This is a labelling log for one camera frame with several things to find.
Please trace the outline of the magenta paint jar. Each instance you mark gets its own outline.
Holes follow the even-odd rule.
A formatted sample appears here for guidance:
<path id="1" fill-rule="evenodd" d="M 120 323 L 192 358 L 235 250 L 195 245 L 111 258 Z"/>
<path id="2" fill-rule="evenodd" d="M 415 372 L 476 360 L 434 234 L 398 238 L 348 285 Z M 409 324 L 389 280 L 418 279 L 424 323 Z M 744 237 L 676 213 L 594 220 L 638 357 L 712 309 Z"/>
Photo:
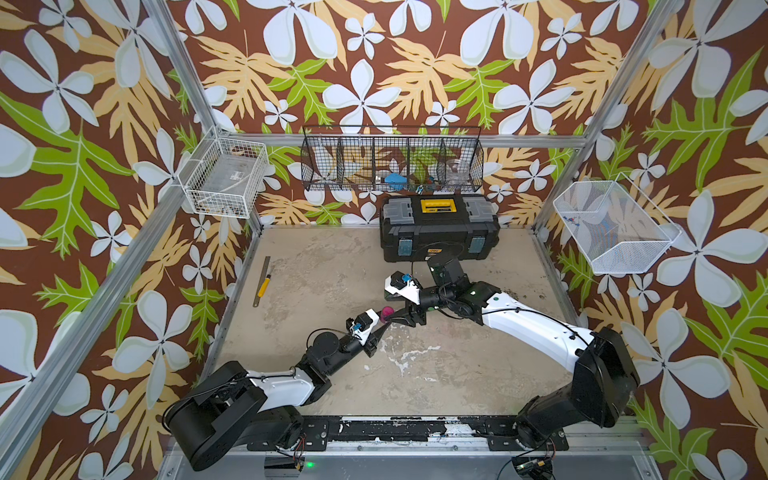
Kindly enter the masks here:
<path id="1" fill-rule="evenodd" d="M 394 309 L 392 307 L 384 307 L 380 312 L 380 319 L 382 321 L 387 321 L 392 315 L 394 314 Z"/>

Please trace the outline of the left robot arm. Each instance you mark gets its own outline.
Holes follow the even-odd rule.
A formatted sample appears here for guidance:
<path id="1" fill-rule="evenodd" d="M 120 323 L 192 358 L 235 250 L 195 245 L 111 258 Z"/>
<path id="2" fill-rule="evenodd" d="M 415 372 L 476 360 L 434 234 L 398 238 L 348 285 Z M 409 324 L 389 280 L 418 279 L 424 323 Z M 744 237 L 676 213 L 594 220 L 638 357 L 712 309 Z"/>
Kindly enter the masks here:
<path id="1" fill-rule="evenodd" d="M 275 444 L 300 422 L 296 409 L 330 389 L 333 374 L 357 355 L 376 352 L 393 319 L 369 310 L 349 319 L 348 333 L 341 337 L 320 329 L 301 360 L 285 372 L 260 373 L 229 361 L 168 407 L 162 425 L 195 471 L 211 467 L 235 446 L 260 440 Z"/>

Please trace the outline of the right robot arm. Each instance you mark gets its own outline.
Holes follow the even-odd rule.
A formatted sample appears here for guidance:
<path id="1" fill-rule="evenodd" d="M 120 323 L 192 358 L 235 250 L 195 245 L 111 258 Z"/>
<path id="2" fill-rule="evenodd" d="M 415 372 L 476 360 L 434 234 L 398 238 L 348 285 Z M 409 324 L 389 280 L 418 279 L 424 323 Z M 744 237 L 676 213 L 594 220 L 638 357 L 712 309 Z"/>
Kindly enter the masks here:
<path id="1" fill-rule="evenodd" d="M 404 299 L 393 322 L 415 326 L 430 310 L 448 310 L 458 319 L 508 334 L 558 363 L 571 381 L 528 401 L 514 420 L 513 436 L 527 448 L 543 445 L 565 427 L 590 421 L 613 427 L 639 387 L 640 378 L 621 335 L 572 326 L 535 310 L 501 288 L 471 281 L 459 259 L 442 252 L 428 261 L 434 284 L 424 287 L 412 275 L 395 272 L 388 294 Z"/>

